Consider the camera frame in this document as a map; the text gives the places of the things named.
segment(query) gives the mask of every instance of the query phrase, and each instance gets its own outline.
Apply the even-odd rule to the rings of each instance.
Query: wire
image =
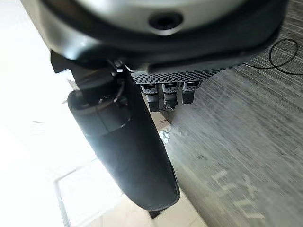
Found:
[[[273,51],[275,50],[275,48],[282,42],[285,41],[289,41],[295,44],[295,52],[293,53],[292,57],[290,59],[288,59],[286,62],[280,64],[280,65],[275,65],[273,62]],[[259,70],[270,70],[270,69],[276,69],[282,73],[288,74],[288,75],[294,75],[294,76],[303,76],[303,73],[294,73],[294,72],[289,72],[283,69],[280,69],[280,67],[287,65],[288,63],[290,63],[291,61],[293,61],[297,56],[298,56],[298,52],[299,52],[299,43],[297,41],[295,41],[294,39],[281,39],[280,41],[276,42],[270,49],[269,51],[269,63],[272,65],[271,67],[259,67],[259,66],[255,66],[255,65],[250,65],[250,64],[246,64],[244,63],[244,65],[255,68],[255,69],[259,69]]]

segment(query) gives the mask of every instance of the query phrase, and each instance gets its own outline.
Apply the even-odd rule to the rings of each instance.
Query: cable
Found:
[[[293,53],[292,57],[287,60],[286,62],[280,64],[280,65],[275,65],[274,62],[273,62],[273,57],[272,57],[272,54],[273,54],[273,51],[275,50],[276,46],[278,46],[280,43],[282,42],[285,42],[285,41],[289,41],[289,42],[292,42],[295,44],[295,52]],[[259,67],[259,66],[255,66],[255,65],[249,65],[249,64],[246,64],[244,63],[244,65],[246,66],[249,66],[249,67],[252,67],[252,68],[256,68],[256,69],[259,69],[259,70],[270,70],[270,69],[276,69],[282,73],[285,73],[285,74],[288,74],[288,75],[294,75],[294,76],[303,76],[303,73],[294,73],[294,72],[289,72],[289,71],[286,71],[286,70],[282,70],[280,69],[280,67],[284,66],[284,65],[287,65],[288,63],[290,63],[291,61],[293,61],[297,56],[298,56],[298,52],[299,52],[299,44],[297,41],[295,41],[294,39],[281,39],[280,41],[276,42],[270,49],[269,51],[269,57],[268,57],[268,60],[269,60],[269,63],[272,65],[271,67]]]

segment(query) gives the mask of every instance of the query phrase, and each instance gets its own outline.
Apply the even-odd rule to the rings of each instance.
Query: metal mesh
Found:
[[[176,83],[186,81],[197,81],[207,79],[214,74],[222,71],[219,70],[202,70],[202,71],[185,71],[176,73],[151,74],[147,75],[144,72],[132,73],[132,77],[136,84],[159,84],[159,83]]]

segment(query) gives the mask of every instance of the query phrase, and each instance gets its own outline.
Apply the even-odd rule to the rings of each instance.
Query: gray carpet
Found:
[[[303,1],[282,38],[301,44],[283,67],[303,73]],[[294,45],[273,52],[276,64]],[[250,64],[267,67],[268,51]],[[203,82],[170,114],[167,145],[179,184],[210,227],[303,226],[303,76],[240,66]]]

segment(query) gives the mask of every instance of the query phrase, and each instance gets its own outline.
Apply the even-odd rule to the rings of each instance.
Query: white floor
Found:
[[[85,227],[207,227],[185,194],[154,220],[126,196],[113,209]]]

